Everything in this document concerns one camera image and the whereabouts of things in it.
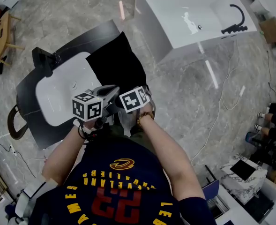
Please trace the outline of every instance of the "wooden stool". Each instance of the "wooden stool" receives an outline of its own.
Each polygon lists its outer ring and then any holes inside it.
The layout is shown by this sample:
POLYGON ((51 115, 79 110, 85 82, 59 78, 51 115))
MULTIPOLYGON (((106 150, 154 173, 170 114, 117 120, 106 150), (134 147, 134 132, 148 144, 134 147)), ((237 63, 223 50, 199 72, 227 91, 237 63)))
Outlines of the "wooden stool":
MULTIPOLYGON (((11 16, 8 11, 0 18, 0 58, 7 47, 22 49, 22 50, 25 49, 25 47, 17 46, 10 43, 11 18, 21 21, 20 18, 11 16)), ((9 63, 1 59, 0 59, 0 62, 7 66, 10 66, 9 63)))

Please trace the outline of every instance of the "jersey logo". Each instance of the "jersey logo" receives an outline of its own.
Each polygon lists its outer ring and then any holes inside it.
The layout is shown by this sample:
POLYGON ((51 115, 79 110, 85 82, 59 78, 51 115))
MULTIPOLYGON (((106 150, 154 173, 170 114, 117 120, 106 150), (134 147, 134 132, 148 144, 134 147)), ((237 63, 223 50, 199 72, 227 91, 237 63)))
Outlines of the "jersey logo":
POLYGON ((130 158, 120 158, 110 164, 110 167, 115 170, 126 170, 134 166, 134 160, 130 158))

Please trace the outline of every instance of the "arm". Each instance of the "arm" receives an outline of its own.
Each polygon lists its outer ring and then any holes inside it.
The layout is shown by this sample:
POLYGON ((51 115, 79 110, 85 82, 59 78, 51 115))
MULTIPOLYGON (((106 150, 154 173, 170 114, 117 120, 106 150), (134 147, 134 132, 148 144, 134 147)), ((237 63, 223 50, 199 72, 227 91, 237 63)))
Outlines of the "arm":
MULTIPOLYGON (((141 113, 149 107, 147 104, 141 113)), ((140 123, 170 179, 173 196, 179 201, 189 197, 205 198, 185 151, 149 115, 142 117, 140 123)))
MULTIPOLYGON (((91 129, 94 123, 95 121, 89 121, 85 126, 91 129)), ((42 170, 46 180, 52 178, 59 185, 65 182, 84 141, 78 134, 78 127, 74 126, 47 159, 42 170)))

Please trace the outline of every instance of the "cardboard box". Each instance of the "cardboard box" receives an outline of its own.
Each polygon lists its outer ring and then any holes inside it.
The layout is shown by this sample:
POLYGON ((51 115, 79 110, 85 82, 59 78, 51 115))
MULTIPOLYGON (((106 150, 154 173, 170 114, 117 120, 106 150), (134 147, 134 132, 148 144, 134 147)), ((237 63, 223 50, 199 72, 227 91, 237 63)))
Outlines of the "cardboard box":
POLYGON ((276 17, 259 23, 268 44, 276 43, 276 17))

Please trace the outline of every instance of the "white sink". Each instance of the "white sink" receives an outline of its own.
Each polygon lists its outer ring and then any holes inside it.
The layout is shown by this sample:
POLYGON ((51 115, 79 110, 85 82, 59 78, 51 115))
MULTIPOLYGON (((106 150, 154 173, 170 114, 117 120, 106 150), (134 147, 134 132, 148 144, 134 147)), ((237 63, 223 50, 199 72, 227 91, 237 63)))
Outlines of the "white sink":
POLYGON ((81 52, 45 77, 36 86, 36 97, 45 120, 56 127, 73 118, 71 98, 87 89, 101 86, 86 58, 81 52))

